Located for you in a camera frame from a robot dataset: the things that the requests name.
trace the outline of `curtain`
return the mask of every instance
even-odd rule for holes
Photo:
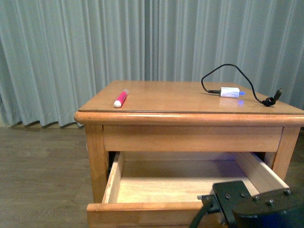
[[[113,80],[200,81],[223,63],[304,109],[302,0],[2,0],[0,11],[0,111],[11,125],[63,126]],[[209,80],[249,86],[228,66]]]

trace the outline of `laminate flooring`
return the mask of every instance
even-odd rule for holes
[[[93,202],[84,129],[0,128],[0,227],[87,228]],[[304,186],[301,130],[286,183]]]

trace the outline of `drawer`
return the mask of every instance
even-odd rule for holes
[[[242,180],[250,194],[288,188],[249,152],[120,152],[103,203],[89,204],[90,228],[187,228],[216,182]],[[219,225],[221,214],[204,216],[201,228]]]

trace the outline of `black wire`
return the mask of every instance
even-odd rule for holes
[[[203,83],[203,80],[204,78],[206,78],[207,76],[211,75],[213,72],[217,71],[218,69],[220,69],[221,67],[223,66],[232,66],[232,67],[235,67],[236,69],[238,69],[238,71],[242,74],[242,76],[245,77],[245,79],[249,82],[251,88],[252,88],[252,93],[253,93],[253,96],[255,97],[255,99],[259,102],[259,103],[263,103],[261,100],[259,100],[257,98],[257,95],[256,95],[256,92],[255,92],[255,89],[253,87],[253,84],[251,83],[251,81],[249,80],[249,78],[243,73],[243,71],[241,71],[240,68],[238,68],[237,65],[234,65],[234,64],[230,64],[230,63],[226,63],[226,64],[223,64],[223,65],[220,65],[219,67],[215,68],[214,70],[212,70],[209,74],[205,75],[202,79],[201,79],[201,85],[203,86],[204,90],[208,93],[216,93],[216,94],[219,94],[220,93],[220,90],[207,90],[204,86],[204,83]]]
[[[208,210],[212,207],[213,201],[211,197],[208,197],[203,200],[203,206],[194,217],[193,221],[191,222],[189,228],[197,228],[202,217],[207,214]]]

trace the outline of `pink marker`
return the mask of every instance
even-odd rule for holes
[[[123,106],[123,103],[128,95],[129,95],[129,91],[127,89],[124,89],[117,98],[117,100],[114,102],[114,108],[120,108],[121,106]]]

